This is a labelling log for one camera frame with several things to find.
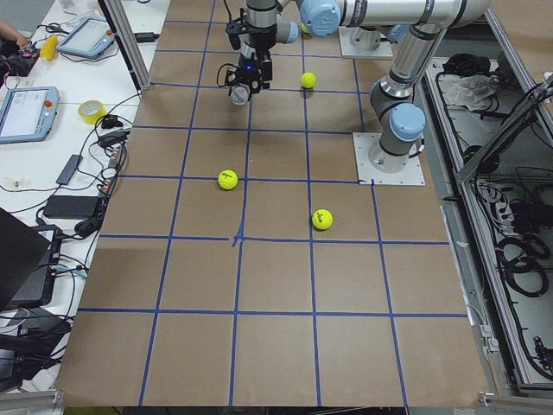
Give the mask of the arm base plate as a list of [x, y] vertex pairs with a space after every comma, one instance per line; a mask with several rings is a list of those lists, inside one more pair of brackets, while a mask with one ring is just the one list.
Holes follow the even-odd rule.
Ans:
[[377, 186], [424, 186], [417, 147], [403, 156], [391, 156], [380, 147], [380, 133], [353, 133], [358, 182]]
[[377, 30], [340, 27], [339, 40], [344, 59], [391, 61], [393, 58], [389, 40]]

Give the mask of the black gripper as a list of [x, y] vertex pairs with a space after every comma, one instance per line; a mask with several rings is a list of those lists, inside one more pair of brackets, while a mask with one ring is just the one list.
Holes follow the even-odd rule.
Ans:
[[272, 74], [270, 52], [256, 50], [251, 57], [240, 55], [238, 64], [226, 70], [224, 86], [231, 89], [240, 86], [247, 93], [260, 93], [270, 88]]

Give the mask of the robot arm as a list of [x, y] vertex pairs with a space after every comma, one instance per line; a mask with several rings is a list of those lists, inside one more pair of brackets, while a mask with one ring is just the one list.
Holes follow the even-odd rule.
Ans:
[[400, 42], [409, 31], [409, 27], [407, 24], [357, 27], [353, 29], [349, 40], [357, 49], [372, 50], [377, 48], [383, 39], [392, 43]]
[[[300, 25], [283, 18], [285, 1], [248, 1], [237, 16], [229, 16], [226, 34], [239, 52], [238, 63], [225, 64], [224, 81], [235, 105], [243, 105], [273, 78], [271, 49], [290, 44]], [[340, 34], [345, 58], [391, 60], [389, 72], [370, 92], [382, 133], [368, 151], [373, 168], [398, 173], [414, 157], [426, 118], [412, 102], [447, 29], [466, 26], [481, 17], [490, 2], [480, 0], [299, 1], [301, 25], [315, 37]]]

